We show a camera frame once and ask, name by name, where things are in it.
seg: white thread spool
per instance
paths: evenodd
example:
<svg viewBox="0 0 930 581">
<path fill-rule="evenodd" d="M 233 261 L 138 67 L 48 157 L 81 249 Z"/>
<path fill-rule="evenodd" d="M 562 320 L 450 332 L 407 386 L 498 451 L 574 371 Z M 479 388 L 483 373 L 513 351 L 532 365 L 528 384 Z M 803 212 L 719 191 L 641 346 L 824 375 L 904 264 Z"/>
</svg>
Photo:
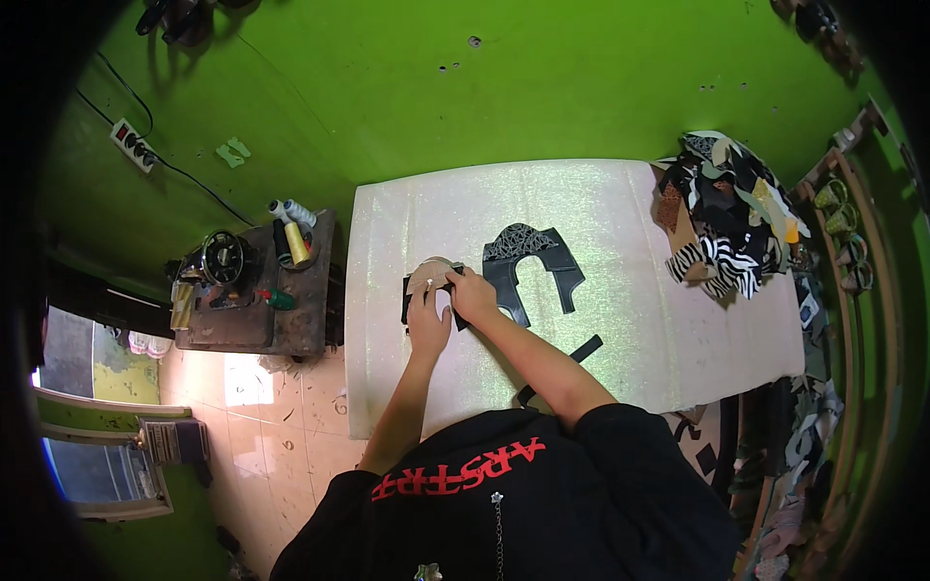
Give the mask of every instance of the white thread spool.
<svg viewBox="0 0 930 581">
<path fill-rule="evenodd" d="M 310 227 L 316 226 L 316 214 L 298 204 L 294 200 L 287 200 L 284 204 L 287 216 L 295 222 L 306 222 Z"/>
<path fill-rule="evenodd" d="M 285 212 L 285 205 L 282 204 L 281 200 L 271 200 L 268 203 L 268 212 L 275 218 L 280 218 L 285 225 L 294 221 L 287 215 L 287 212 Z"/>
</svg>

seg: person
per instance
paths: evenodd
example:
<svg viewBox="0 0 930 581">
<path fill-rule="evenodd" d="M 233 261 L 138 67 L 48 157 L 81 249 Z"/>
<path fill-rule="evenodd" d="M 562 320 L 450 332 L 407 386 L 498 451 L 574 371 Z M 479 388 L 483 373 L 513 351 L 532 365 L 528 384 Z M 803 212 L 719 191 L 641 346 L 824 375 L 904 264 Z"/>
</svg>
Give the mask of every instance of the person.
<svg viewBox="0 0 930 581">
<path fill-rule="evenodd" d="M 333 478 L 271 581 L 726 579 L 736 526 L 666 421 L 514 323 L 472 269 L 446 277 L 452 306 L 555 416 L 489 411 L 420 442 L 451 313 L 437 316 L 435 288 L 414 289 L 410 360 L 365 455 Z"/>
</svg>

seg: electrical cable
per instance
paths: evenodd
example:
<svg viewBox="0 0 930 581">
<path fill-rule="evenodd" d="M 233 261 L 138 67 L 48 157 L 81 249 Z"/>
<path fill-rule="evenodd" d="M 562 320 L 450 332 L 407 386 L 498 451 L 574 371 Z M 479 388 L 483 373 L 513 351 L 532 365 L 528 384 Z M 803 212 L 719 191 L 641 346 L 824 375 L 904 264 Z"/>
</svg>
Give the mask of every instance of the electrical cable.
<svg viewBox="0 0 930 581">
<path fill-rule="evenodd" d="M 110 119 L 110 117 L 107 117 L 106 114 L 105 114 L 103 111 L 101 111 L 100 109 L 98 109 L 98 108 L 97 108 L 97 105 L 91 103 L 91 102 L 90 102 L 90 99 L 88 99 L 87 97 L 85 97 L 85 96 L 84 96 L 84 93 L 81 92 L 81 89 L 75 87 L 74 90 L 77 91 L 78 96 L 79 96 L 81 99 L 83 99 L 84 102 L 87 103 L 87 105 L 89 105 L 91 109 L 93 109 L 94 111 L 97 112 L 97 115 L 103 117 L 103 118 L 106 120 L 106 122 L 110 124 L 110 127 L 113 126 L 113 121 Z"/>
<path fill-rule="evenodd" d="M 154 156 L 158 159 L 158 161 L 161 162 L 161 163 L 162 163 L 165 167 L 167 167 L 168 169 L 173 169 L 174 171 L 178 172 L 178 173 L 181 174 L 182 176 L 186 176 L 187 178 L 190 178 L 190 179 L 193 181 L 193 183 L 197 184 L 198 186 L 200 186 L 201 188 L 203 188 L 204 190 L 206 190 L 211 196 L 213 196 L 213 198 L 214 198 L 217 202 L 219 202 L 220 205 L 222 205 L 224 208 L 226 208 L 226 209 L 229 211 L 230 214 L 232 214 L 233 216 L 236 216 L 237 218 L 239 218 L 240 220 L 242 220 L 244 223 L 248 224 L 249 226 L 253 226 L 253 227 L 254 227 L 254 226 L 257 225 L 257 224 L 256 224 L 255 222 L 253 222 L 252 220 L 250 220 L 250 219 L 248 219 L 248 218 L 245 218 L 244 215 L 241 214 L 237 209 L 235 209 L 235 207 L 232 206 L 232 204 L 231 204 L 230 202 L 227 202 L 226 200 L 223 200 L 221 197 L 219 197 L 219 196 L 217 195 L 216 192 L 214 192 L 213 190 L 210 190 L 210 189 L 209 189 L 206 185 L 204 185 L 199 179 L 195 178 L 194 176 L 192 176 L 191 174 L 187 173 L 187 172 L 184 171 L 183 169 L 180 169 L 179 167 L 175 167 L 175 166 L 173 166 L 172 164 L 168 163 L 168 162 L 165 161 L 165 159 L 164 159 L 161 155 L 159 155 L 158 153 L 155 153 L 155 152 L 153 152 L 152 150 L 148 150 L 148 152 L 151 153 L 152 155 L 154 155 Z"/>
<path fill-rule="evenodd" d="M 107 68 L 110 69 L 110 72 L 113 73 L 113 75 L 119 80 L 119 82 L 123 84 L 126 90 L 129 91 L 129 93 L 131 93 L 132 96 L 136 98 L 136 100 L 139 102 L 139 105 L 142 106 L 142 109 L 144 109 L 145 112 L 149 114 L 149 130 L 145 132 L 145 135 L 139 136 L 142 139 L 147 138 L 152 133 L 152 130 L 155 129 L 155 120 L 152 118 L 152 112 L 149 110 L 149 106 L 145 104 L 145 101 L 142 100 L 142 97 L 140 97 L 139 95 L 136 95 L 136 91 L 132 90 L 132 87 L 129 86 L 129 83 L 127 83 L 123 79 L 123 77 L 120 76 L 120 73 L 116 72 L 116 69 L 112 66 L 112 64 L 110 64 L 110 60 L 107 59 L 105 56 L 103 56 L 102 52 L 98 50 L 97 56 L 103 59 L 104 64 L 107 65 Z"/>
<path fill-rule="evenodd" d="M 88 99 L 87 97 L 84 96 L 84 93 L 81 92 L 81 89 L 75 87 L 74 90 L 77 91 L 77 94 L 81 97 L 81 99 L 83 99 L 84 102 L 87 103 L 87 105 L 89 105 L 91 109 L 93 109 L 94 111 L 96 111 L 97 114 L 98 114 L 100 117 L 102 117 L 102 118 L 104 119 L 104 121 L 106 121 L 106 122 L 107 122 L 108 124 L 110 124 L 110 125 L 113 125 L 113 121 L 110 120 L 110 117 L 107 117 L 106 114 L 105 114 L 103 111 L 101 111 L 100 109 L 97 108 L 97 105 L 94 105 L 92 102 L 90 102 L 90 99 Z M 165 167 L 167 167 L 168 169 L 173 169 L 174 171 L 178 172 L 179 174 L 183 175 L 183 176 L 186 177 L 186 178 L 189 178 L 189 179 L 190 179 L 191 181 L 193 181 L 195 184 L 197 184 L 198 186 L 200 186 L 201 188 L 203 188 L 207 193 L 209 193 L 211 196 L 213 196 L 213 198 L 214 198 L 217 202 L 219 202 L 220 205 L 222 205 L 224 208 L 226 208 L 226 209 L 229 211 L 230 214 L 232 214 L 233 216 L 239 218 L 240 220 L 242 220 L 244 223 L 248 224 L 249 226 L 252 226 L 252 227 L 257 226 L 257 224 L 256 224 L 255 222 L 253 222 L 253 221 L 250 220 L 249 218 L 246 218 L 244 214 L 240 213 L 238 210 L 235 209 L 235 206 L 233 206 L 231 203 L 227 202 L 226 200 L 223 200 L 221 197 L 219 197 L 219 196 L 217 195 L 217 193 L 216 193 L 215 191 L 210 190 L 210 189 L 209 189 L 206 185 L 204 185 L 204 183 L 201 182 L 199 179 L 195 178 L 194 176 L 192 176 L 191 174 L 187 173 L 187 172 L 184 171 L 183 169 L 180 169 L 179 167 L 175 167 L 175 166 L 173 166 L 172 164 L 168 163 L 168 162 L 165 161 L 165 159 L 164 159 L 161 155 L 159 155 L 158 153 L 155 153 L 155 152 L 153 152 L 152 150 L 149 150 L 149 149 L 146 149 L 145 151 L 146 151 L 146 154 L 151 154 L 151 155 L 153 155 L 153 156 L 155 157 L 155 159 L 157 159 L 159 162 L 161 162 L 161 163 L 162 163 Z"/>
</svg>

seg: window frame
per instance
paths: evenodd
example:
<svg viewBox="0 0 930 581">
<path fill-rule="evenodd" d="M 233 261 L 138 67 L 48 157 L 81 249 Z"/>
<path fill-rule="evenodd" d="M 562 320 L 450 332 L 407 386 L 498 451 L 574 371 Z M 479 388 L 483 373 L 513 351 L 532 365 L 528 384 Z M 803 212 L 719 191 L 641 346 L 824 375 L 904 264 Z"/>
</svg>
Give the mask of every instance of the window frame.
<svg viewBox="0 0 930 581">
<path fill-rule="evenodd" d="M 136 432 L 104 431 L 94 429 L 79 429 L 58 426 L 42 422 L 39 425 L 39 435 L 50 440 L 60 442 L 86 443 L 104 446 L 122 446 L 131 442 L 138 435 Z M 74 512 L 81 519 L 120 522 L 134 521 L 163 516 L 174 512 L 171 496 L 165 483 L 165 474 L 162 467 L 152 462 L 152 456 L 146 451 L 149 473 L 152 480 L 161 491 L 161 497 L 143 498 L 140 500 L 120 500 L 116 502 L 73 502 L 67 500 Z"/>
</svg>

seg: glittery white surface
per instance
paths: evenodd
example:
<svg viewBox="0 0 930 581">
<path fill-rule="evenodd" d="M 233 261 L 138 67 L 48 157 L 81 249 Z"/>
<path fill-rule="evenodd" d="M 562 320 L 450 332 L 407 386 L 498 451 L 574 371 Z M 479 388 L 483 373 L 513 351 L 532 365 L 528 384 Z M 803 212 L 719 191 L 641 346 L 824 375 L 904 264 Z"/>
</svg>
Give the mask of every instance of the glittery white surface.
<svg viewBox="0 0 930 581">
<path fill-rule="evenodd" d="M 481 272 L 485 244 L 514 222 L 555 227 L 586 278 L 573 294 L 576 311 L 563 314 L 552 275 L 536 257 L 521 261 L 517 289 L 530 330 L 566 353 L 600 335 L 604 346 L 583 365 L 619 401 L 664 413 L 802 373 L 791 277 L 776 275 L 752 301 L 737 297 L 726 307 L 675 284 L 663 264 L 668 238 L 651 218 L 655 186 L 644 162 L 553 160 L 358 188 L 346 276 L 351 436 L 371 434 L 409 358 L 404 277 L 432 256 Z M 525 383 L 482 339 L 453 326 L 432 375 L 424 436 L 513 406 Z"/>
</svg>

